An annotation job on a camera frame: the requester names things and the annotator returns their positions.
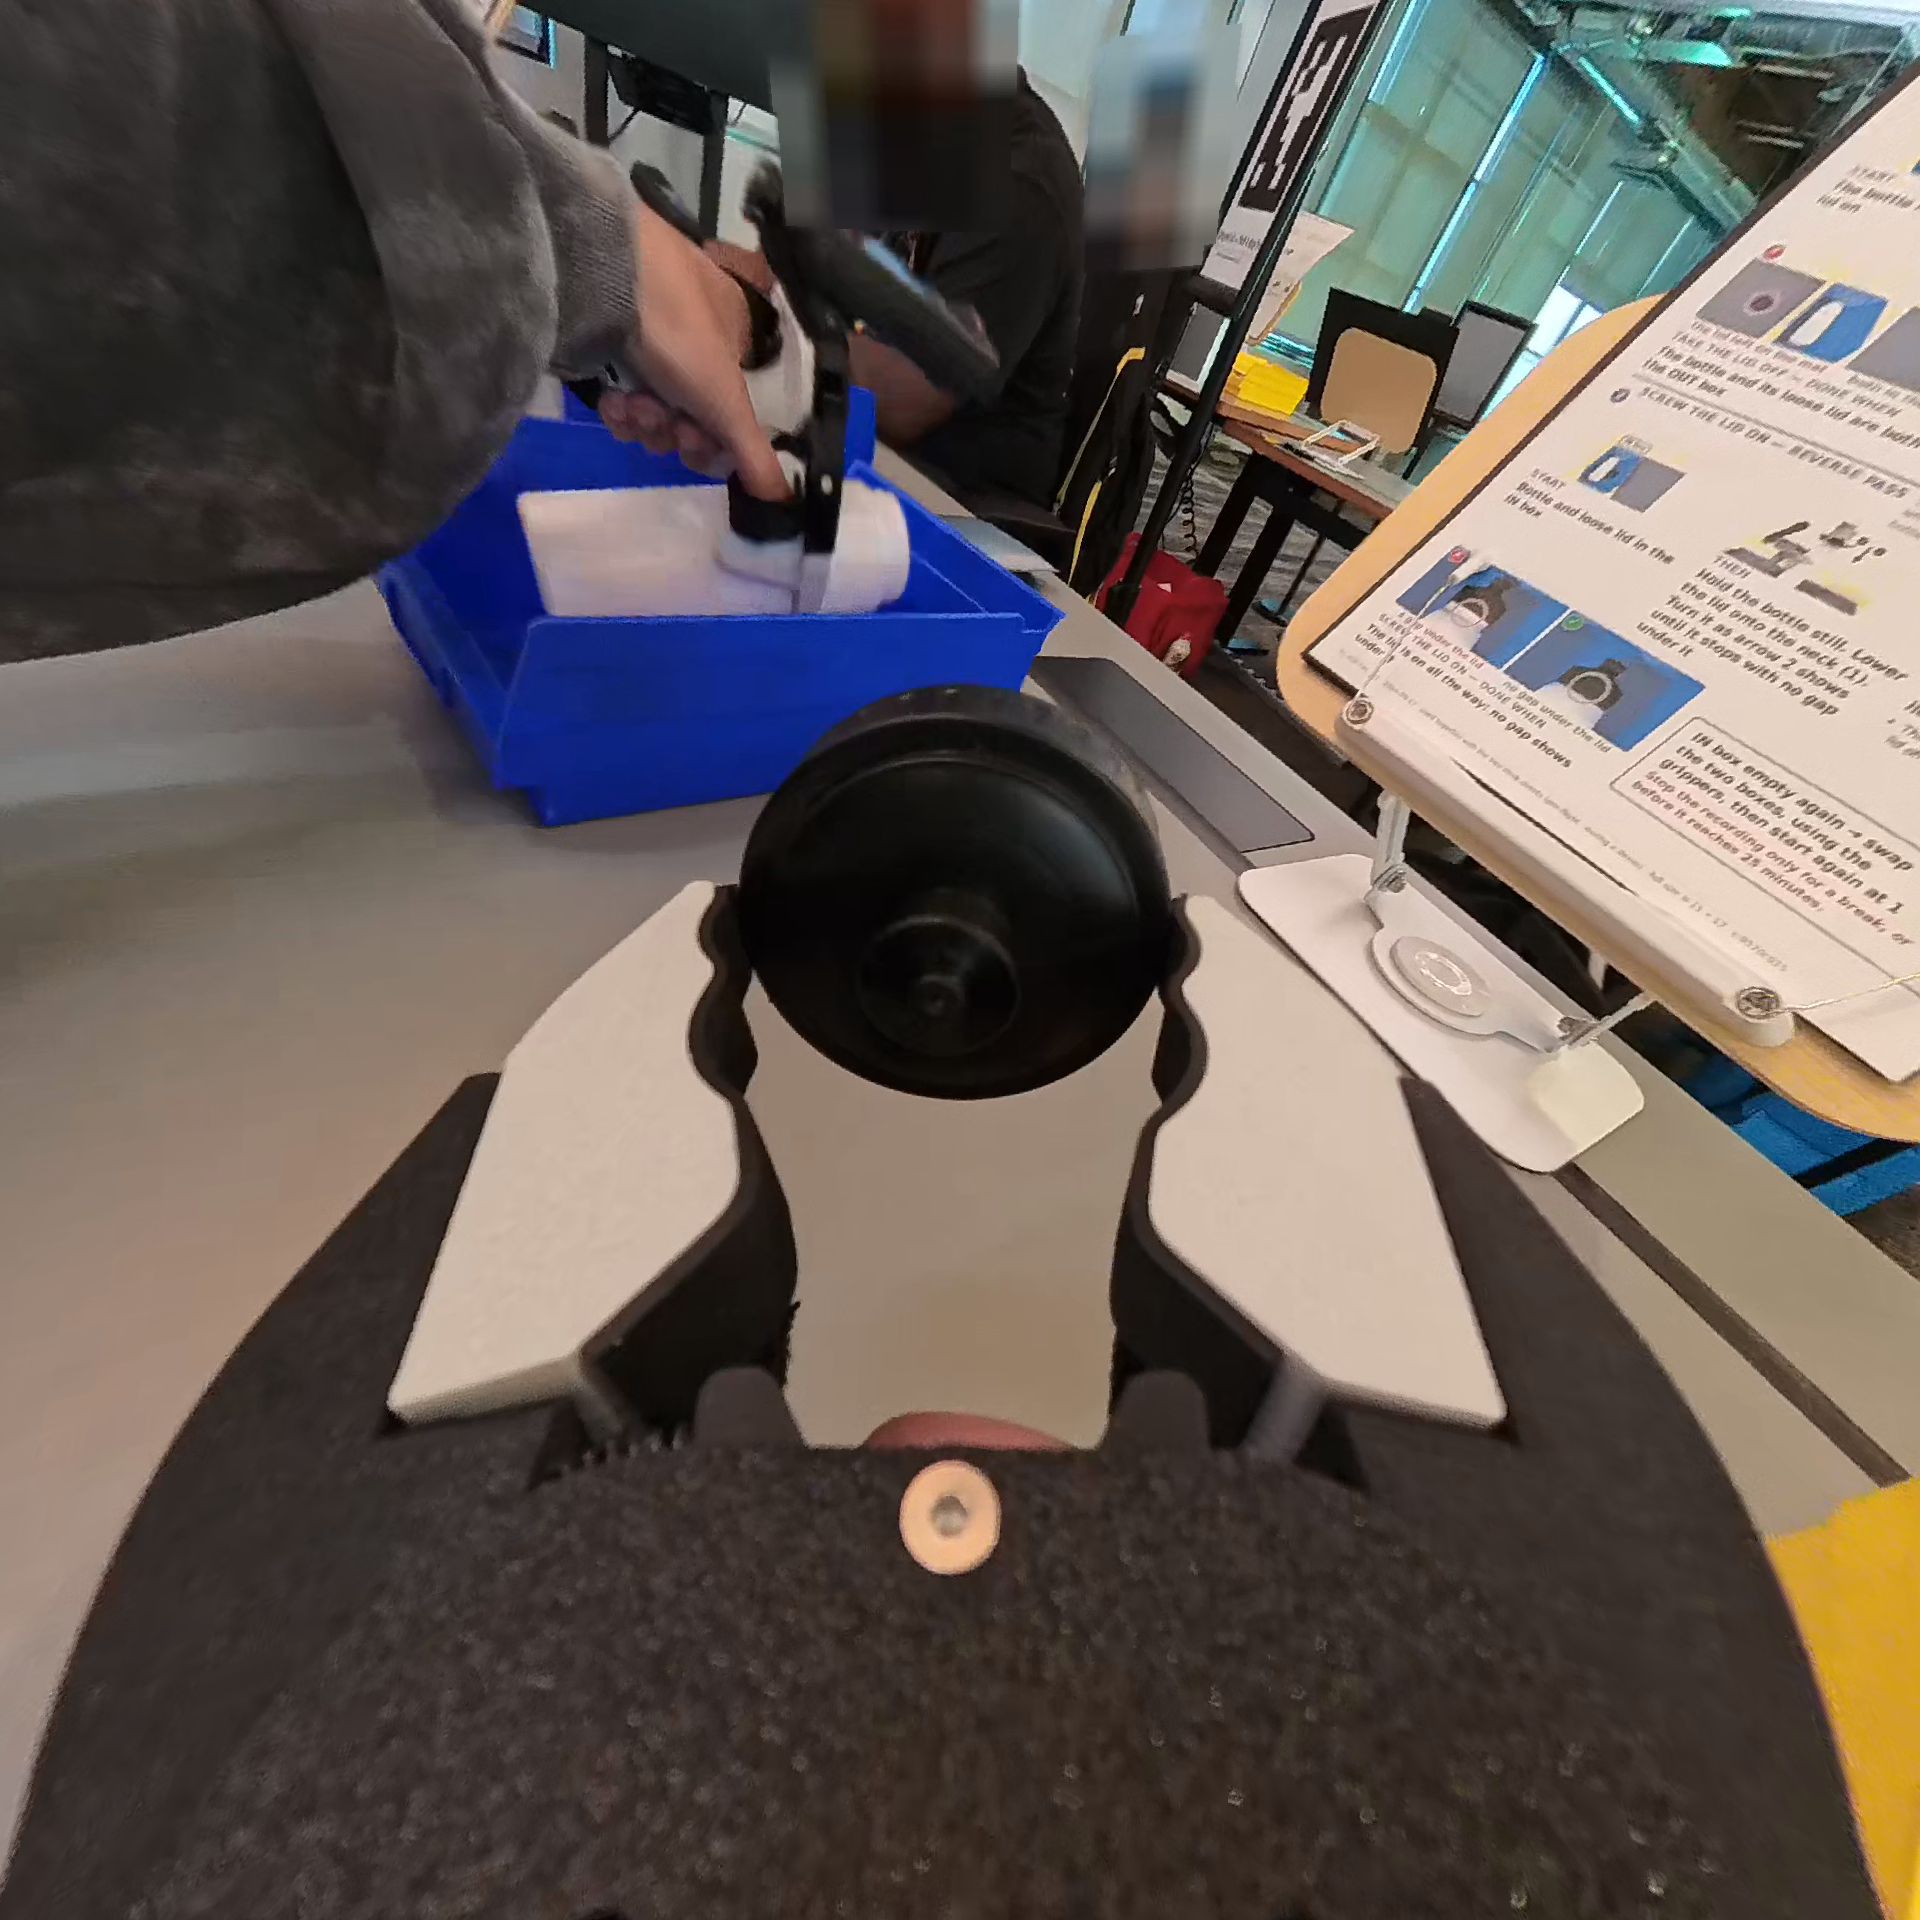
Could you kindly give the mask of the printed instruction sheet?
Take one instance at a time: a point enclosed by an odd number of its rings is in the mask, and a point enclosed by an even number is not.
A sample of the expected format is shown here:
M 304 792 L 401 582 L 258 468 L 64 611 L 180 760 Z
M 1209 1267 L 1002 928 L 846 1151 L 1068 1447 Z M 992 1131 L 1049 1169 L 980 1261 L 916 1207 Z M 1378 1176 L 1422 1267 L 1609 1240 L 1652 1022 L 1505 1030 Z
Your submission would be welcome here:
M 1736 1024 L 1917 1078 L 1917 69 L 1319 635 Z

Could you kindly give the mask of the black backpack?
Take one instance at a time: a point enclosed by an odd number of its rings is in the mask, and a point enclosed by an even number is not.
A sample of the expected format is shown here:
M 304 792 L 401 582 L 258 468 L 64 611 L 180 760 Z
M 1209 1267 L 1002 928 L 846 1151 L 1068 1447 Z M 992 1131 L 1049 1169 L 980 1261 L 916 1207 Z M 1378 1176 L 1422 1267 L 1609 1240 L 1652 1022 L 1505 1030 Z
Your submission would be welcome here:
M 1192 270 L 1091 273 L 1053 513 L 1069 533 L 1068 583 L 1094 597 L 1139 527 L 1155 466 L 1159 381 L 1188 326 Z

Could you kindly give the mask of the black white marker sign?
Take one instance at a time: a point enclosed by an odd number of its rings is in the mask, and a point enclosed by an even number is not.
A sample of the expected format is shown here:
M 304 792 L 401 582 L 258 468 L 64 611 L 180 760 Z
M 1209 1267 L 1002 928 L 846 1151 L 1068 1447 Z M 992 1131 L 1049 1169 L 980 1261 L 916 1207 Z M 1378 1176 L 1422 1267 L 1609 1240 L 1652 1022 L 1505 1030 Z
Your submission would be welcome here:
M 1381 2 L 1297 5 L 1286 56 L 1230 175 L 1201 278 L 1238 295 L 1300 210 L 1308 175 L 1379 31 Z

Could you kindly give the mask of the blue plastic bin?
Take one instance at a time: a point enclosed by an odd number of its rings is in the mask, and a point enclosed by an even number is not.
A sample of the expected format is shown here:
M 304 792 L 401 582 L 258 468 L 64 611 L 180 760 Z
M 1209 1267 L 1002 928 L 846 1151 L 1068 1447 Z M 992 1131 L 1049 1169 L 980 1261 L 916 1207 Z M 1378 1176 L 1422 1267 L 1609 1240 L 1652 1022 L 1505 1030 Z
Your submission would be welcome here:
M 572 404 L 525 418 L 476 492 L 377 587 L 494 786 L 572 826 L 759 795 L 855 709 L 941 685 L 1018 688 L 1064 611 L 883 479 L 851 397 L 850 481 L 895 492 L 911 535 L 898 603 L 869 614 L 554 615 L 515 513 L 525 492 L 716 484 Z

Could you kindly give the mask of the person's left forearm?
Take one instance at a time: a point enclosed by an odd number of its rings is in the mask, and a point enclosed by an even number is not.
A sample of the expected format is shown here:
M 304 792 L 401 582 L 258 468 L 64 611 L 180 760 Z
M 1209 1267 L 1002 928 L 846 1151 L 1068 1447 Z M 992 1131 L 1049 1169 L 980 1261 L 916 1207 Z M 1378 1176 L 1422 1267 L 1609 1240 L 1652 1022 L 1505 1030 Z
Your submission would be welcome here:
M 5 5 L 5 663 L 413 550 L 638 345 L 636 214 L 470 5 Z

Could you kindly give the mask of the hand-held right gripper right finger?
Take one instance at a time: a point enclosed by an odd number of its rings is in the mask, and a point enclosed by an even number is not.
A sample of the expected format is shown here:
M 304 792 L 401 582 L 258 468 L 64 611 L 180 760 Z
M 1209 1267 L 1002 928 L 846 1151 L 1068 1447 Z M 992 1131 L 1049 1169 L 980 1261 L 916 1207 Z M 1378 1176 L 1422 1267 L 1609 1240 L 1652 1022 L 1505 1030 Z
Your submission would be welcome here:
M 1117 1354 L 1198 1391 L 1212 1449 L 1292 1457 L 1330 1409 L 1492 1432 L 1505 1393 L 1411 1083 L 1214 898 L 1174 903 L 1114 1249 Z

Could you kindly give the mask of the red bag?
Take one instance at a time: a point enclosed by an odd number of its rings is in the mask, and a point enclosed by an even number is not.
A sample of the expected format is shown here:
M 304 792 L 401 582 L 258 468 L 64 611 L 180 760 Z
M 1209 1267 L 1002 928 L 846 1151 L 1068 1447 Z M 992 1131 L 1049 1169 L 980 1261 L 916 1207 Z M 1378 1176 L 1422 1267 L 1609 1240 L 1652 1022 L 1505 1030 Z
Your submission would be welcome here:
M 1178 678 L 1193 682 L 1212 654 L 1230 606 L 1227 586 L 1183 557 L 1155 550 L 1133 609 L 1117 625 Z

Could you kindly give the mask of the yellow plastic bin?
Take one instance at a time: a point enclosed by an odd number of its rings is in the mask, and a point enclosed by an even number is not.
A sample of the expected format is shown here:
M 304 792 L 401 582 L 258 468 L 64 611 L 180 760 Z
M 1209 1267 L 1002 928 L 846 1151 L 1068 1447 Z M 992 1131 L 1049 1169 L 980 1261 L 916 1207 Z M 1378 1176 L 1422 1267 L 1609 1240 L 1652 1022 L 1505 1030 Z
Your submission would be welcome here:
M 1886 1918 L 1919 1913 L 1919 1480 L 1766 1543 Z

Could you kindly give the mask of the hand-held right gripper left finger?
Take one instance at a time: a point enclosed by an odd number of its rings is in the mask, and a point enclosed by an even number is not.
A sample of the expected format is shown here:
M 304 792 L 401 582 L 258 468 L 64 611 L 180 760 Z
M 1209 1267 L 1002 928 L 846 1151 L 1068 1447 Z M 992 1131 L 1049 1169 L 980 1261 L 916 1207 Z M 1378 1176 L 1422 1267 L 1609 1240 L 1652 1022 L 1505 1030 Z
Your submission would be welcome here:
M 387 1391 L 412 1425 L 572 1405 L 690 1425 L 775 1373 L 797 1243 L 748 1107 L 738 890 L 697 881 L 511 1049 Z

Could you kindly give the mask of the small document stand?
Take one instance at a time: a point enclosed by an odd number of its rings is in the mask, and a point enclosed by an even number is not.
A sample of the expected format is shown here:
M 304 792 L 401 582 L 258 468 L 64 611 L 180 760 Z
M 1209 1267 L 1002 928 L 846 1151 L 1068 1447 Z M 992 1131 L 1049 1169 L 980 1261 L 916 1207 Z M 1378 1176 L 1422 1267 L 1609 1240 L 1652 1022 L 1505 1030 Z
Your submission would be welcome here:
M 1259 302 L 1246 325 L 1245 349 L 1257 349 L 1273 334 L 1287 306 L 1298 298 L 1305 279 L 1351 234 L 1353 226 L 1313 212 L 1302 212 L 1294 217 L 1286 245 L 1263 286 Z

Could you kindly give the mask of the blue plastic crate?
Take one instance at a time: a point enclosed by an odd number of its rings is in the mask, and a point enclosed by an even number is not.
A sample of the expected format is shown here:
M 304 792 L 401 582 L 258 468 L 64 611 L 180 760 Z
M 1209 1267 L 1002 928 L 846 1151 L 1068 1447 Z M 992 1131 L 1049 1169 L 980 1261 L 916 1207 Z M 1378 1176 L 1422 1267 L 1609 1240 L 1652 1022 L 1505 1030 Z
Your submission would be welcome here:
M 1917 1188 L 1917 1144 L 1812 1116 L 1722 1057 L 1708 1058 L 1684 1085 L 1831 1213 L 1855 1217 Z

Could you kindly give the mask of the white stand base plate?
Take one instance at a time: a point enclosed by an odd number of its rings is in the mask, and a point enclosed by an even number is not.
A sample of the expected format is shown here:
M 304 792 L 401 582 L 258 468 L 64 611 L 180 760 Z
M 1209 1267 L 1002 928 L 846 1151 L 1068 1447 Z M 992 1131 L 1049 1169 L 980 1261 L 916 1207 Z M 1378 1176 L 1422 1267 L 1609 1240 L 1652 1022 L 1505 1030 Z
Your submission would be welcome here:
M 1253 868 L 1250 911 L 1501 1161 L 1554 1173 L 1645 1111 L 1639 1079 L 1482 929 L 1374 860 Z

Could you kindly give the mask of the person's left hand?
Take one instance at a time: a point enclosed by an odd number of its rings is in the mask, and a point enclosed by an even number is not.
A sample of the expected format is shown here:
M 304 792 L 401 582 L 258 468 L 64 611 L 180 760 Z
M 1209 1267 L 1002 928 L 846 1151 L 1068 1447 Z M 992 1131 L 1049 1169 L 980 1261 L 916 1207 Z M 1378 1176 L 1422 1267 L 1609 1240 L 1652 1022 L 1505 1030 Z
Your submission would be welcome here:
M 758 499 L 783 503 L 790 481 L 747 394 L 754 326 L 744 283 L 771 273 L 726 241 L 694 243 L 661 214 L 631 205 L 638 258 L 638 340 L 628 349 L 628 389 L 599 406 L 614 435 L 690 468 L 738 477 Z

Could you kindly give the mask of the black bottle lid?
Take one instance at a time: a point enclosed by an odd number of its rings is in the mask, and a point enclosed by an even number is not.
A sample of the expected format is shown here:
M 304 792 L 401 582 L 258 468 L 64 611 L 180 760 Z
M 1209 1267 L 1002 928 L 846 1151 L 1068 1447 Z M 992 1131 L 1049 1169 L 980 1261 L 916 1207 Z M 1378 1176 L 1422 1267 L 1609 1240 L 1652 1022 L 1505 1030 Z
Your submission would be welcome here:
M 1176 931 L 1127 756 L 982 685 L 895 695 L 826 734 L 748 833 L 738 924 L 807 1044 L 924 1098 L 1087 1068 L 1157 999 Z

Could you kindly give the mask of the white plastic bottle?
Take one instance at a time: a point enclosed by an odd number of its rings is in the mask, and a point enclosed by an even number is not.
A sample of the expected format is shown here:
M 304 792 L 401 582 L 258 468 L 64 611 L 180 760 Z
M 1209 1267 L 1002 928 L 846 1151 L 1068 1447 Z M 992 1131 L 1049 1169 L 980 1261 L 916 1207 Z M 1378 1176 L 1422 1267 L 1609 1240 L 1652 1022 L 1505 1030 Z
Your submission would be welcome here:
M 515 513 L 554 615 L 775 615 L 716 611 L 716 546 L 732 526 L 732 492 L 718 484 L 525 492 Z M 901 601 L 911 577 L 902 501 L 850 481 L 836 542 L 851 564 L 851 611 Z

